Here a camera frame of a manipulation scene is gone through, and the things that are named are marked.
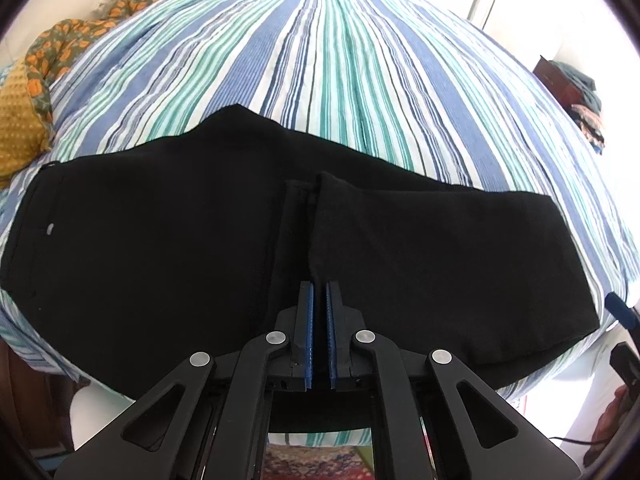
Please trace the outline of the person's right hand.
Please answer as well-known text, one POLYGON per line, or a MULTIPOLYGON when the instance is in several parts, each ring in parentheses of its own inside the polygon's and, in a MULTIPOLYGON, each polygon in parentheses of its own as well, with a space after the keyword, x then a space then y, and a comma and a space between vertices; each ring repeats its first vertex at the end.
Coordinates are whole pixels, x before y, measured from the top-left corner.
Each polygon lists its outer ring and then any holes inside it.
POLYGON ((616 435, 631 407, 631 398, 627 386, 620 386, 614 392, 613 401, 608 404, 597 422, 592 434, 592 445, 586 452, 582 463, 589 467, 601 455, 608 442, 616 435))

